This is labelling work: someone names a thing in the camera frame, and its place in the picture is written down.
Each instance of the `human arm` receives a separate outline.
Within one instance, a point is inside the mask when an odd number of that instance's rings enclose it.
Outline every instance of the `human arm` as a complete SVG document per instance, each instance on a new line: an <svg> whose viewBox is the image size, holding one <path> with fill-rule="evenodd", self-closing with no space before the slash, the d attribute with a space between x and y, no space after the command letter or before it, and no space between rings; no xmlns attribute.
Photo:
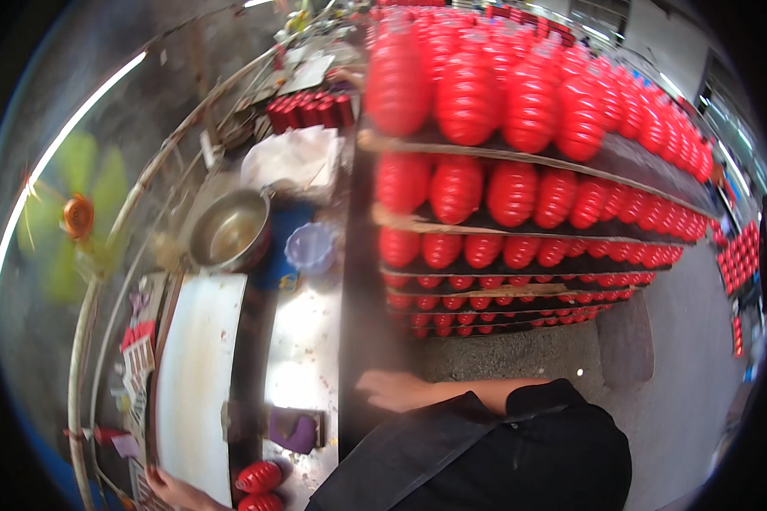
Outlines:
<svg viewBox="0 0 767 511"><path fill-rule="evenodd" d="M505 415L506 399L515 389L549 382L545 378L515 378L430 383L409 373L369 370L361 375L355 388L369 392L371 405L396 412L433 405L471 391L489 410Z"/></svg>
<svg viewBox="0 0 767 511"><path fill-rule="evenodd" d="M180 506L188 511L232 511L199 488L176 479L162 468L148 465L144 470L144 478L153 493L166 504Z"/></svg>

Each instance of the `fan blade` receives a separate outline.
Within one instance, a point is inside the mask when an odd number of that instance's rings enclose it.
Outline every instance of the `fan blade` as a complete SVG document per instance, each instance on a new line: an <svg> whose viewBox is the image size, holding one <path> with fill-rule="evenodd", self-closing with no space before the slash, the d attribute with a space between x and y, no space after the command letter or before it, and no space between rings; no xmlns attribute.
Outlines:
<svg viewBox="0 0 767 511"><path fill-rule="evenodd" d="M43 288L54 301L79 301L85 292L85 281L74 266L77 245L64 238L43 276Z"/></svg>
<svg viewBox="0 0 767 511"><path fill-rule="evenodd" d="M31 257L52 235L63 234L60 230L62 219L62 200L54 198L42 187L36 187L34 195L26 199L17 222L17 244L23 256Z"/></svg>
<svg viewBox="0 0 767 511"><path fill-rule="evenodd" d="M96 153L96 138L85 132L72 132L57 149L54 157L70 194L87 195L88 179L96 165Z"/></svg>
<svg viewBox="0 0 767 511"><path fill-rule="evenodd" d="M122 151L112 146L105 151L105 157L96 178L92 192L94 205L94 233L104 241L108 237L119 209L127 197L127 179Z"/></svg>

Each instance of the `wall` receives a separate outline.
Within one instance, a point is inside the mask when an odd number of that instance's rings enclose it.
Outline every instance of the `wall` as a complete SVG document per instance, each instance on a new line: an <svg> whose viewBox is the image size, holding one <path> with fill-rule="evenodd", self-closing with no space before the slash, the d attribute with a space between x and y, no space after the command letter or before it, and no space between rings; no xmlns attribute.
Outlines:
<svg viewBox="0 0 767 511"><path fill-rule="evenodd" d="M649 0L633 0L623 46L651 60L693 102L711 46L701 29L677 14L668 17Z"/></svg>

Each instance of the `concrete floor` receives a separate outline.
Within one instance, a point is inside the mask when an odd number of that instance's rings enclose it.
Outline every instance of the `concrete floor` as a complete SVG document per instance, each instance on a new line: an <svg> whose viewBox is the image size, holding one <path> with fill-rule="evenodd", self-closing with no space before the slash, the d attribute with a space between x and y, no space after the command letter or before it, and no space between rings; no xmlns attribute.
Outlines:
<svg viewBox="0 0 767 511"><path fill-rule="evenodd" d="M731 355L730 302L714 254L702 241L644 291L655 352L654 377L646 383L615 389L603 384L594 322L430 342L424 376L568 378L628 436L633 480L625 509L664 506L706 479L744 373L744 359Z"/></svg>

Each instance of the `human hand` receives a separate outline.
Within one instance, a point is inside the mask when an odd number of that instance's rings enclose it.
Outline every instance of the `human hand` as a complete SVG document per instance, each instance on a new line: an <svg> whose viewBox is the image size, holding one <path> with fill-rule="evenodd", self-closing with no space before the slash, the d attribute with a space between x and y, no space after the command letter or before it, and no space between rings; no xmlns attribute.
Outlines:
<svg viewBox="0 0 767 511"><path fill-rule="evenodd" d="M442 401L435 396L434 383L424 382L409 373L369 370L360 376L355 388L369 392L369 404L396 412Z"/></svg>
<svg viewBox="0 0 767 511"><path fill-rule="evenodd" d="M176 479L162 468L148 465L144 470L148 485L166 504L180 506L191 511L213 511L225 509L210 496L195 486Z"/></svg>

